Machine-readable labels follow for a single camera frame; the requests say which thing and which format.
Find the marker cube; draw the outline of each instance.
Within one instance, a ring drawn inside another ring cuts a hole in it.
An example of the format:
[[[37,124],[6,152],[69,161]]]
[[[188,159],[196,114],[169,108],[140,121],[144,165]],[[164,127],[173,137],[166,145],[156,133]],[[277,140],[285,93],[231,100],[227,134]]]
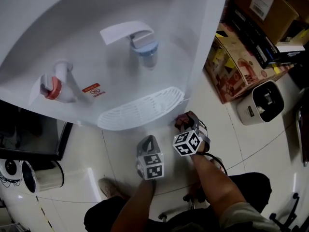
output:
[[[197,152],[203,139],[199,137],[194,130],[176,135],[173,141],[173,147],[182,156],[190,156]]]
[[[138,161],[145,180],[164,176],[164,155],[162,153],[139,156]]]

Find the warning label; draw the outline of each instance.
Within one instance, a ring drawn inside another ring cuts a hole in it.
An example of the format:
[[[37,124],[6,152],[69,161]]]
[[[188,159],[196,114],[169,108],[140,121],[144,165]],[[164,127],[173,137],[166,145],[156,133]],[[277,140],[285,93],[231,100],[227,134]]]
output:
[[[100,87],[100,84],[95,83],[89,87],[84,88],[82,91],[84,93],[90,94],[92,97],[97,97],[99,95],[105,94],[105,91],[101,91],[98,87]]]
[[[95,84],[93,84],[93,85],[91,85],[91,86],[89,86],[89,87],[84,88],[84,89],[83,89],[83,92],[84,92],[84,93],[87,93],[88,91],[90,91],[90,90],[92,90],[92,89],[94,89],[94,88],[97,88],[97,87],[100,87],[100,84],[95,83]]]

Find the black stand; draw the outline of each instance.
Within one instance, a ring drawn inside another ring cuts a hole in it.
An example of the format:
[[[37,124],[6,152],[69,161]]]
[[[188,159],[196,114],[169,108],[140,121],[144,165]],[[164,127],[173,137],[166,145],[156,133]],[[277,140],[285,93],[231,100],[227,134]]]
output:
[[[309,217],[307,217],[306,221],[303,223],[301,227],[297,225],[292,229],[292,232],[309,232]]]
[[[296,202],[293,206],[293,209],[291,210],[288,219],[284,224],[280,223],[278,220],[276,220],[276,213],[271,213],[269,216],[269,219],[272,220],[275,224],[277,224],[282,232],[290,232],[291,229],[289,229],[289,226],[292,224],[292,222],[295,220],[297,215],[295,214],[296,207],[298,205],[299,196],[298,193],[293,194],[293,199],[296,199]]]

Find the brown cardboard box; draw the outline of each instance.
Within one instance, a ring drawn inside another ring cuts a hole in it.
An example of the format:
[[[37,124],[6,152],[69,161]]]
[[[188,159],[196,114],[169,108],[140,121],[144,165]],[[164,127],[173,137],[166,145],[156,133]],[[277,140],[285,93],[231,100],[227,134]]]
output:
[[[288,0],[300,17],[309,24],[309,0]]]
[[[274,45],[308,42],[307,24],[287,1],[235,0],[235,4],[257,23]]]
[[[222,23],[205,64],[223,104],[245,95],[246,91],[267,80],[278,80],[292,67],[262,69],[233,30]]]
[[[221,18],[220,18],[220,22],[225,22],[227,20],[227,11],[228,11],[228,8],[229,8],[231,2],[232,2],[232,0],[225,0],[224,8],[223,8],[222,15],[221,15]]]

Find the barcode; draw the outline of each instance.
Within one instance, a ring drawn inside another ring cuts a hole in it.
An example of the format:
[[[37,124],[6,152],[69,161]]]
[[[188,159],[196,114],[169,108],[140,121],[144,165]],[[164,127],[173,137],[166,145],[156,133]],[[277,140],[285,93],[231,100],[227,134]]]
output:
[[[263,12],[259,7],[257,7],[255,4],[253,5],[253,9],[254,9],[261,17],[263,17],[264,12]]]

